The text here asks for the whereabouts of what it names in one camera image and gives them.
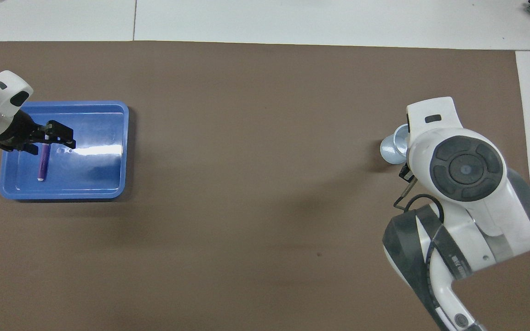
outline blue tray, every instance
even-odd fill
[[[112,199],[124,191],[128,107],[121,101],[27,102],[22,110],[41,125],[56,120],[73,129],[76,148],[52,144],[46,180],[40,155],[3,152],[0,193],[15,200]]]

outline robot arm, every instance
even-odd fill
[[[58,143],[75,148],[71,128],[56,121],[38,125],[21,111],[21,106],[33,92],[30,85],[11,71],[0,73],[0,148],[34,155],[38,154],[34,143]]]
[[[392,218],[386,255],[440,329],[485,330],[451,283],[530,250],[530,188],[490,140],[461,126],[451,98],[407,113],[408,167],[434,201]]]

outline marker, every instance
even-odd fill
[[[42,153],[40,154],[40,166],[38,167],[38,181],[43,182],[46,179],[48,171],[48,159],[50,157],[50,144],[42,143]]]

